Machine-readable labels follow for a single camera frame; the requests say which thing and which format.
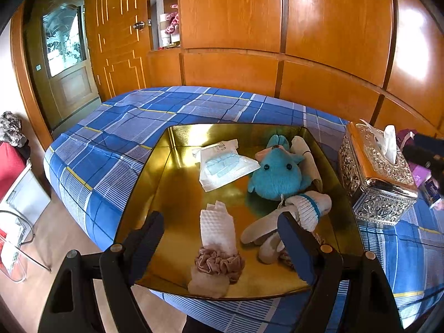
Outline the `blue Tempo tissue pack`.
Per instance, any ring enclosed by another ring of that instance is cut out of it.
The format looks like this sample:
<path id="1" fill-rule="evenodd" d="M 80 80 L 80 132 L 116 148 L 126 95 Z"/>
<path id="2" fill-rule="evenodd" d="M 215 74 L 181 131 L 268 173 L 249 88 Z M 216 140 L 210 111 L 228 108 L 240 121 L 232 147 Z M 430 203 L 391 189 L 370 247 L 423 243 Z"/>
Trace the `blue Tempo tissue pack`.
<path id="1" fill-rule="evenodd" d="M 440 189 L 432 177 L 423 182 L 419 189 L 422 191 L 424 200 L 427 202 L 429 208 L 436 211 L 443 210 L 443 196 L 440 193 Z"/>

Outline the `white knit glove bundle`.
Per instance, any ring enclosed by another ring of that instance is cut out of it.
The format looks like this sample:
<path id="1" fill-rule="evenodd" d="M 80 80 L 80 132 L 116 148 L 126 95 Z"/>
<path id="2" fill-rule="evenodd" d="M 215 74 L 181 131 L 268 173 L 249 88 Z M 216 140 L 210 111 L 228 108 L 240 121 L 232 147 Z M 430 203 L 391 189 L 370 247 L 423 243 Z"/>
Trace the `white knit glove bundle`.
<path id="1" fill-rule="evenodd" d="M 244 245 L 259 247 L 260 262 L 271 265 L 280 259 L 289 261 L 290 244 L 286 242 L 284 224 L 295 227 L 304 236 L 321 244 L 317 226 L 333 206 L 329 195 L 308 191 L 286 198 L 274 211 L 250 224 L 241 234 Z"/>

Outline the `blue plush toy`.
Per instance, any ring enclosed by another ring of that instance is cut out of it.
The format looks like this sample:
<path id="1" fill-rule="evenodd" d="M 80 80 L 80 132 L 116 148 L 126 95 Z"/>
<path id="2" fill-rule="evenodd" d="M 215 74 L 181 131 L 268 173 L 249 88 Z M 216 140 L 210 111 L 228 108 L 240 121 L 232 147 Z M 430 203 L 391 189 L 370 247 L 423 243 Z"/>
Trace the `blue plush toy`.
<path id="1" fill-rule="evenodd" d="M 312 178 L 304 174 L 299 164 L 303 155 L 292 153 L 288 140 L 283 135 L 273 135 L 264 150 L 255 154 L 260 168 L 248 181 L 248 192 L 261 198 L 280 201 L 305 191 Z"/>

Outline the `white waffle cloth with scrunchie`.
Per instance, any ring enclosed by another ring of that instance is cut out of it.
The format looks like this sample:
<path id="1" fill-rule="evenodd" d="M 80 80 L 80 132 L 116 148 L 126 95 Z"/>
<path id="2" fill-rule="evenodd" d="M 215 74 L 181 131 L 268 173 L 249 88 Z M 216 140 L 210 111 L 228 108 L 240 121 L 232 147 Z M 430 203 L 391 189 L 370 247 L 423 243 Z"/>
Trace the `white waffle cloth with scrunchie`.
<path id="1" fill-rule="evenodd" d="M 200 211 L 201 247 L 191 268 L 188 292 L 222 298 L 238 282 L 245 263 L 236 240 L 234 219 L 221 201 Z"/>

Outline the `white wet wipes pack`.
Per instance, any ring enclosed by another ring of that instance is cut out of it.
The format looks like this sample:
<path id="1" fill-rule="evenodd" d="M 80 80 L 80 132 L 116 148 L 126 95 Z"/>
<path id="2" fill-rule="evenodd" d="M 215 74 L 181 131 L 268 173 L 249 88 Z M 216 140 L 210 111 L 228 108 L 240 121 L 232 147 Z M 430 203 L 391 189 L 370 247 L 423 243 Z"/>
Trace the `white wet wipes pack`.
<path id="1" fill-rule="evenodd" d="M 198 149 L 200 183 L 206 193 L 249 175 L 260 168 L 257 160 L 238 154 L 237 139 L 220 141 Z"/>

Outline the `purple cardboard box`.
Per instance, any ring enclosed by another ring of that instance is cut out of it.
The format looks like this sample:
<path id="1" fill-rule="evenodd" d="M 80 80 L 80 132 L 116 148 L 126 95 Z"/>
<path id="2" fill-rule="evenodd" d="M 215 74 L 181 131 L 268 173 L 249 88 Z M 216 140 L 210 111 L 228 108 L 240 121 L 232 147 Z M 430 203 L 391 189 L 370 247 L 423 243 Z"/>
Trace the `purple cardboard box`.
<path id="1" fill-rule="evenodd" d="M 397 145 L 400 150 L 402 150 L 407 145 L 414 144 L 414 136 L 418 132 L 411 129 L 402 129 L 397 132 Z M 412 173 L 415 185 L 420 187 L 422 183 L 426 182 L 432 177 L 432 174 L 428 168 L 422 167 L 420 165 L 414 164 L 408 161 L 410 171 Z"/>

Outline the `white tissue in box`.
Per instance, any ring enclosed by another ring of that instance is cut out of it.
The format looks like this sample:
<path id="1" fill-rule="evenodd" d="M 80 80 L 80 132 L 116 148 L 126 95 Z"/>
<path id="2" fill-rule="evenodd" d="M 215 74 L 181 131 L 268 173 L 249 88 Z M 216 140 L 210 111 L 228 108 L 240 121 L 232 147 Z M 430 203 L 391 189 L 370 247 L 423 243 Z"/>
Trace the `white tissue in box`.
<path id="1" fill-rule="evenodd" d="M 383 131 L 373 127 L 367 121 L 360 120 L 372 134 L 371 141 L 376 143 L 376 146 L 382 155 L 391 163 L 395 164 L 397 159 L 397 141 L 396 129 L 394 125 L 387 125 Z"/>

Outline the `ornate silver tissue box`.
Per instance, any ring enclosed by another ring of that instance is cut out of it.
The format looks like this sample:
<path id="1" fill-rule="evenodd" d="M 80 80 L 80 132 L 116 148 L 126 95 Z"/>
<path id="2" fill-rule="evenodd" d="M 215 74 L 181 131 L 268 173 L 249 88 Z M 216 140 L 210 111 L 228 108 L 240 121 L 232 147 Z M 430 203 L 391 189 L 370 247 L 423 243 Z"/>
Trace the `ornate silver tissue box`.
<path id="1" fill-rule="evenodd" d="M 357 219 L 394 226 L 418 199 L 412 172 L 399 149 L 391 162 L 367 122 L 350 122 L 339 148 L 339 176 Z"/>

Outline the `blue plaid bed sheet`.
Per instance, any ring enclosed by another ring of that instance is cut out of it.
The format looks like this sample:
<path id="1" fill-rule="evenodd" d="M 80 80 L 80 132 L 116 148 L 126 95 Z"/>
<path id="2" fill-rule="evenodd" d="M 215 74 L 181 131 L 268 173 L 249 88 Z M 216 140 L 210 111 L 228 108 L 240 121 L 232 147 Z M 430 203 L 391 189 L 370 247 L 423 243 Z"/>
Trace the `blue plaid bed sheet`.
<path id="1" fill-rule="evenodd" d="M 99 248 L 108 248 L 130 193 L 166 128 L 190 123 L 304 126 L 335 164 L 346 121 L 265 95 L 209 87 L 135 90 L 101 104 L 62 133 L 44 171 L 68 212 Z M 443 297 L 443 213 L 423 198 L 395 226 L 358 224 L 379 258 L 401 320 L 409 326 Z"/>

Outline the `gold tray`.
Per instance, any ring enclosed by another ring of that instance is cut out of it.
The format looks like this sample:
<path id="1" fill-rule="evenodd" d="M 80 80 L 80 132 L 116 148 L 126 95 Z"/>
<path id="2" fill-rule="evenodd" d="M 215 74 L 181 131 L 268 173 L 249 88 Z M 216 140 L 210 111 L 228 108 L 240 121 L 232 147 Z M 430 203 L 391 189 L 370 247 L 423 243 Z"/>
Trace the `gold tray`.
<path id="1" fill-rule="evenodd" d="M 252 157 L 269 138 L 299 135 L 308 144 L 320 172 L 323 190 L 333 202 L 331 211 L 317 225 L 319 237 L 340 253 L 360 256 L 364 246 L 345 190 L 331 161 L 336 152 L 321 146 L 320 135 L 312 128 L 247 123 L 176 125 L 163 132 L 129 196 L 115 239 L 122 242 L 129 232 L 142 226 L 146 216 L 163 215 L 164 234 L 148 264 L 141 286 L 160 292 L 187 296 L 191 268 L 201 245 L 200 212 L 222 201 L 233 217 L 237 234 L 252 222 L 274 211 L 275 201 L 248 192 L 242 177 L 210 193 L 200 184 L 200 166 L 193 153 L 219 141 L 235 139 L 239 153 Z"/>

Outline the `red suitcase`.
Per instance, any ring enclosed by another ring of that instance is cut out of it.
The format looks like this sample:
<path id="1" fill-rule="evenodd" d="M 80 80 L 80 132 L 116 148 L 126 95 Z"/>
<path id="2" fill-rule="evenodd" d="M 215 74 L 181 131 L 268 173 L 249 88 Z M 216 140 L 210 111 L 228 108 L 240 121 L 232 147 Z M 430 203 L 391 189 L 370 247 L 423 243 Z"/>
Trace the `red suitcase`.
<path id="1" fill-rule="evenodd" d="M 19 151 L 9 143 L 2 142 L 0 146 L 0 201 L 14 184 L 26 166 Z"/>

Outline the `shelf niche items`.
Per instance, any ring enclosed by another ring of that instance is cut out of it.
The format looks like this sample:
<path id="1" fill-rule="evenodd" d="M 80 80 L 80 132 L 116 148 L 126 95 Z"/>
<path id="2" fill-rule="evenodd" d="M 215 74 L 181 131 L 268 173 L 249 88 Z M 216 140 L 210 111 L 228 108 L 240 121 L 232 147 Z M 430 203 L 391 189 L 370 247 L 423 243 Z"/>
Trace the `shelf niche items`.
<path id="1" fill-rule="evenodd" d="M 178 5 L 170 5 L 172 12 L 160 15 L 160 50 L 175 48 L 180 45 Z"/>

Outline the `wooden door with glass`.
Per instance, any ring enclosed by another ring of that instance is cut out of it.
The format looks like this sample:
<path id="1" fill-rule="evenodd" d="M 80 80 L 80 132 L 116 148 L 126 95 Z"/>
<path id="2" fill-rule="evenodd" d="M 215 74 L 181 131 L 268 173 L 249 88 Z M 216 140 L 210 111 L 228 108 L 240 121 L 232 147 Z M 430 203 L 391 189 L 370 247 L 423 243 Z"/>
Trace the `wooden door with glass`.
<path id="1" fill-rule="evenodd" d="M 84 0 L 26 0 L 26 58 L 52 138 L 101 104 L 85 31 Z"/>

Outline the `wooden wardrobe wall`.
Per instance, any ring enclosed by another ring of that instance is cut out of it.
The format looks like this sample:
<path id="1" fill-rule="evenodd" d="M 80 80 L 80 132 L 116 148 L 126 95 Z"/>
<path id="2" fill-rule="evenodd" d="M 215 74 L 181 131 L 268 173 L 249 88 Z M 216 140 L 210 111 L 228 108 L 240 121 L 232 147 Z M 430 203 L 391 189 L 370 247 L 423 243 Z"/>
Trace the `wooden wardrobe wall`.
<path id="1" fill-rule="evenodd" d="M 180 45 L 160 50 L 178 5 Z M 443 136 L 443 18 L 430 0 L 85 0 L 102 99 L 145 87 L 256 92 Z"/>

